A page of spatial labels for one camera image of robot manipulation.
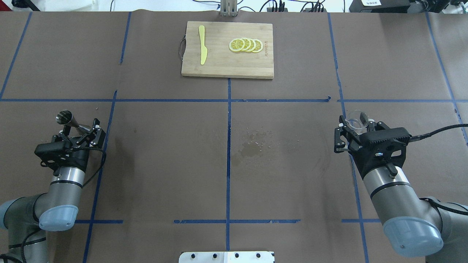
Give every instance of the metal bracket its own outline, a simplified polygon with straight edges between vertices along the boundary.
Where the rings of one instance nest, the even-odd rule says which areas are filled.
[[[237,0],[221,0],[221,16],[237,16]]]
[[[274,263],[275,253],[271,251],[216,251],[184,252],[179,263]]]

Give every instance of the cutting board handle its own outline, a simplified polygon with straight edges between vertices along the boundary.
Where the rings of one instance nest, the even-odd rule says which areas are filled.
[[[184,47],[183,53],[182,53],[182,43],[184,43],[184,42],[185,42],[185,47],[186,47],[187,46],[187,41],[185,39],[185,35],[183,36],[182,40],[179,43],[179,57],[180,57],[180,60],[182,60],[182,61],[183,61],[183,55],[185,53],[185,47]]]

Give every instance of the silver cylinder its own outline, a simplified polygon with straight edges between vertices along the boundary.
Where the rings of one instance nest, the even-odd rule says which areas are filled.
[[[60,176],[53,177],[49,192],[36,201],[35,213],[38,218],[50,208],[59,205],[78,207],[85,173],[75,167],[61,167]]]
[[[419,200],[400,167],[398,174],[390,177],[386,167],[370,171],[364,176],[364,184],[382,224],[394,217],[416,217],[427,220],[439,230],[441,219],[428,202]]]

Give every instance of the clear glass cup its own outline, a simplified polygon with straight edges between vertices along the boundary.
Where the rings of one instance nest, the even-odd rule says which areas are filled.
[[[357,134],[363,134],[367,131],[369,116],[361,110],[353,110],[346,115],[346,121]]]

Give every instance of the yellow knife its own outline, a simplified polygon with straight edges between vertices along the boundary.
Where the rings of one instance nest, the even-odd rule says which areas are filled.
[[[205,64],[206,56],[208,55],[208,49],[205,47],[205,26],[200,25],[198,27],[198,32],[200,33],[200,46],[201,46],[201,59],[200,64]]]

